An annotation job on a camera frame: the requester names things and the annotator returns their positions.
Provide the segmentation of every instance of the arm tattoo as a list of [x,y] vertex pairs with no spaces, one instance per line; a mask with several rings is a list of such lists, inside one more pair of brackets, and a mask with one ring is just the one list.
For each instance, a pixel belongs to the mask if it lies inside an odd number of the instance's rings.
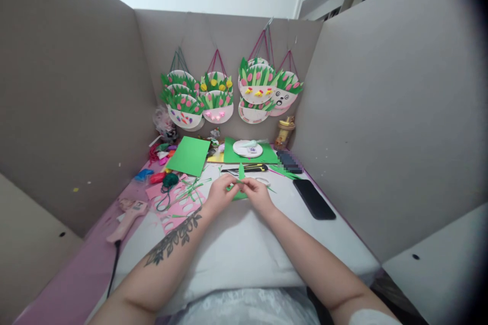
[[199,209],[193,212],[193,214],[185,221],[183,221],[178,227],[172,229],[164,237],[164,239],[162,239],[154,248],[151,249],[149,253],[147,253],[147,262],[144,265],[145,267],[149,264],[154,263],[158,265],[159,262],[162,262],[164,251],[166,251],[166,257],[169,258],[169,256],[173,252],[173,245],[178,245],[180,239],[181,246],[190,241],[190,236],[188,235],[188,233],[193,231],[193,227],[198,227],[197,220],[202,218],[202,216],[198,214],[201,209],[202,206],[200,206]]

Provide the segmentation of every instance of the forearm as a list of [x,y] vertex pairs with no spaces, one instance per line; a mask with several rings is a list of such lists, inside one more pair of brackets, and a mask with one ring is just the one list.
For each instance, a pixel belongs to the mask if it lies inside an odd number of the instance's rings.
[[184,223],[169,232],[128,274],[92,319],[92,324],[131,323],[130,316],[150,323],[170,300],[183,279],[208,226],[218,215],[206,203]]
[[360,308],[384,312],[394,318],[374,293],[334,254],[298,227],[280,210],[263,215],[293,266],[335,323],[348,323]]

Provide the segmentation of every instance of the blue object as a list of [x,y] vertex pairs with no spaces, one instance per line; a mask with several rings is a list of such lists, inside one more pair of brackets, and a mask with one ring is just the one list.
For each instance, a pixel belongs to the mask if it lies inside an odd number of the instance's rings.
[[143,169],[134,177],[134,180],[145,182],[146,176],[154,174],[154,170]]

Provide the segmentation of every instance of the bottle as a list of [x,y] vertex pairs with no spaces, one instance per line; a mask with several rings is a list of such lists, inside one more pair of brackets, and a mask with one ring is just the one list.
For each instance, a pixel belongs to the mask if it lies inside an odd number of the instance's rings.
[[275,150],[284,150],[291,136],[291,131],[295,129],[295,116],[288,116],[286,120],[278,122],[280,131],[274,141]]

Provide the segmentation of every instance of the person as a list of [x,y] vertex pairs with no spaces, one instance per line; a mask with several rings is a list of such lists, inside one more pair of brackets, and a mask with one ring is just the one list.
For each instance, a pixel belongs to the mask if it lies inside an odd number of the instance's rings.
[[[228,191],[226,188],[231,184],[233,187]],[[334,324],[399,324],[388,307],[345,264],[275,207],[263,183],[252,178],[237,183],[230,174],[212,184],[205,204],[136,265],[89,324],[154,324],[157,313],[183,279],[205,231],[239,190],[247,194],[303,281],[328,309]],[[314,306],[300,288],[216,291],[190,303],[166,321],[319,324]]]

